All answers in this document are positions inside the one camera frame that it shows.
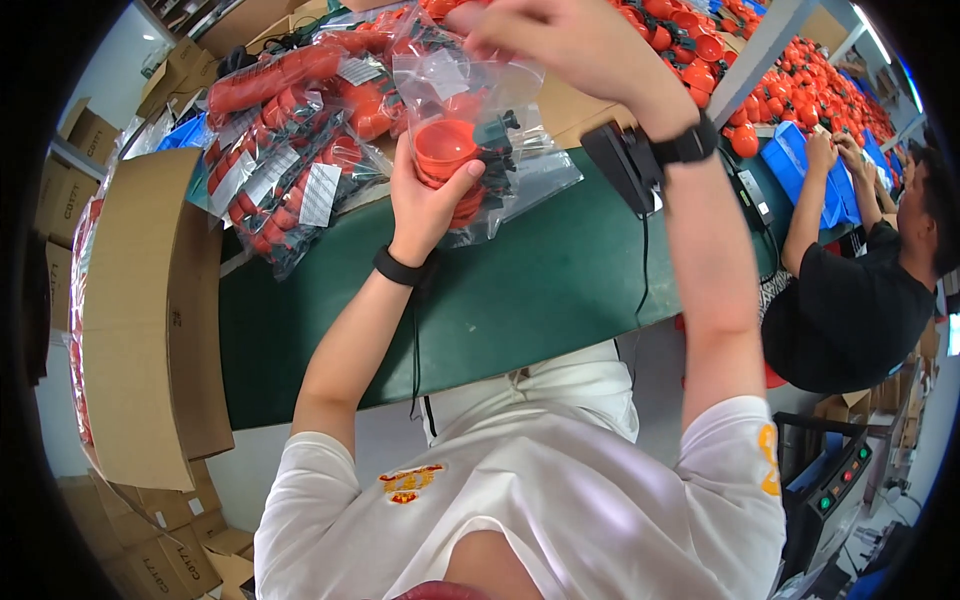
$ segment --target printed label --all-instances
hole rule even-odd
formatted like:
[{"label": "printed label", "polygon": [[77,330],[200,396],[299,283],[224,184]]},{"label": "printed label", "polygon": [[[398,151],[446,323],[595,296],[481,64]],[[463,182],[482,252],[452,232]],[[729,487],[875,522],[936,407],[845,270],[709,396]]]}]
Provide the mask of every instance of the printed label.
[{"label": "printed label", "polygon": [[300,222],[303,225],[325,228],[330,224],[330,211],[337,195],[340,171],[340,167],[319,162],[310,167],[310,175],[303,188],[303,206],[300,208]]},{"label": "printed label", "polygon": [[233,144],[233,142],[240,139],[240,135],[248,130],[250,125],[253,124],[253,119],[256,118],[256,114],[259,111],[259,108],[251,108],[246,112],[241,112],[236,116],[236,118],[230,120],[229,123],[224,125],[224,128],[220,131],[220,150],[228,148]]},{"label": "printed label", "polygon": [[201,503],[200,498],[190,498],[187,501],[187,506],[190,507],[193,516],[200,515],[204,511],[204,505]]},{"label": "printed label", "polygon": [[287,169],[298,160],[300,160],[300,155],[290,146],[277,149],[276,154],[267,159],[262,167],[254,171],[253,175],[243,185],[243,190],[247,192],[251,202],[260,206],[260,203],[274,189]]},{"label": "printed label", "polygon": [[256,162],[250,153],[243,151],[224,178],[220,180],[217,189],[210,194],[210,206],[207,210],[214,216],[222,217],[227,212],[230,199],[240,191],[240,186],[247,180],[255,166]]},{"label": "printed label", "polygon": [[360,59],[346,59],[340,63],[337,75],[344,78],[354,87],[365,84],[381,75],[380,71]]},{"label": "printed label", "polygon": [[441,100],[470,89],[457,61],[445,49],[423,59],[423,76],[433,85]]}]

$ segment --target black hair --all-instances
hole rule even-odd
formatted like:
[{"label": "black hair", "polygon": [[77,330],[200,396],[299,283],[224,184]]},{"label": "black hair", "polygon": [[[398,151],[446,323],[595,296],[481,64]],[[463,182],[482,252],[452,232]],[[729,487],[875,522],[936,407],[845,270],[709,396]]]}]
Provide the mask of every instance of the black hair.
[{"label": "black hair", "polygon": [[937,224],[933,269],[944,276],[960,265],[960,202],[950,183],[943,158],[935,148],[921,148],[917,165],[926,166],[924,212]]}]

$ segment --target worker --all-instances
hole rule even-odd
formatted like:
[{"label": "worker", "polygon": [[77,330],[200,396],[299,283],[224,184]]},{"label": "worker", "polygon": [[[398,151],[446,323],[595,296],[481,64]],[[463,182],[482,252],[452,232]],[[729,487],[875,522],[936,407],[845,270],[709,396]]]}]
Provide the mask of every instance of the worker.
[{"label": "worker", "polygon": [[[763,353],[780,377],[810,392],[842,394],[883,381],[917,345],[934,288],[960,263],[958,203],[936,150],[920,150],[896,213],[883,220],[875,166],[846,133],[813,135],[809,168],[783,244],[789,277],[763,316]],[[845,258],[817,243],[827,175],[838,154],[853,179],[867,253]]]},{"label": "worker", "polygon": [[[622,103],[654,141],[701,122],[604,0],[468,3],[446,22],[475,56],[522,54]],[[390,259],[419,268],[482,171],[473,160],[431,190],[401,137]],[[256,532],[258,598],[767,597],[785,528],[753,246],[716,153],[665,176],[686,317],[676,466],[636,447],[630,376],[609,340],[424,398],[429,449],[362,490],[354,415],[412,291],[396,265],[374,269],[307,366]]]}]

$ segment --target stack of boxes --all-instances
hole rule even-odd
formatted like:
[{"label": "stack of boxes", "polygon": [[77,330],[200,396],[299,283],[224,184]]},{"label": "stack of boxes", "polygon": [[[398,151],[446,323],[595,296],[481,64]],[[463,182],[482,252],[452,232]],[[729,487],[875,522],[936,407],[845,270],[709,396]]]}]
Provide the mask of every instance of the stack of boxes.
[{"label": "stack of boxes", "polygon": [[222,600],[242,598],[253,536],[227,527],[205,462],[190,469],[193,492],[109,484],[93,470],[58,480],[87,545],[124,598],[192,600],[222,582]]},{"label": "stack of boxes", "polygon": [[[81,98],[67,113],[60,136],[76,146],[81,154],[98,164],[106,164],[119,131],[86,105]],[[100,182],[50,155],[43,165],[34,228],[47,240],[47,268],[50,273],[50,326],[67,329],[70,288],[70,250],[73,230],[80,213],[97,193]]]}]

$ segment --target black smartwatch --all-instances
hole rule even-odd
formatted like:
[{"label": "black smartwatch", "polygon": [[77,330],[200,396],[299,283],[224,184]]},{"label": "black smartwatch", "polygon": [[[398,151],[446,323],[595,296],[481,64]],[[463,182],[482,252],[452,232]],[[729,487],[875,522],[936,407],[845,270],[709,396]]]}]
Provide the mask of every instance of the black smartwatch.
[{"label": "black smartwatch", "polygon": [[421,287],[437,268],[436,250],[427,255],[421,266],[414,268],[401,264],[390,256],[389,246],[387,244],[376,251],[373,256],[373,267],[394,283],[414,288]]}]

